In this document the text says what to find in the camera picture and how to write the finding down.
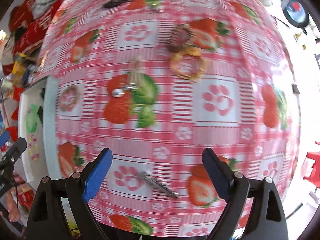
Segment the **left hand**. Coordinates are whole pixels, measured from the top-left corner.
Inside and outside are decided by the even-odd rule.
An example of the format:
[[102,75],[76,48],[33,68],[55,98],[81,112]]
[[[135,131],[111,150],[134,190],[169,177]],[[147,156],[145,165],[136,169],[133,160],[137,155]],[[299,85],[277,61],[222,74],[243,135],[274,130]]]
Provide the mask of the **left hand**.
[[6,192],[6,206],[8,211],[8,218],[10,222],[18,222],[21,218],[20,211],[14,201],[10,191]]

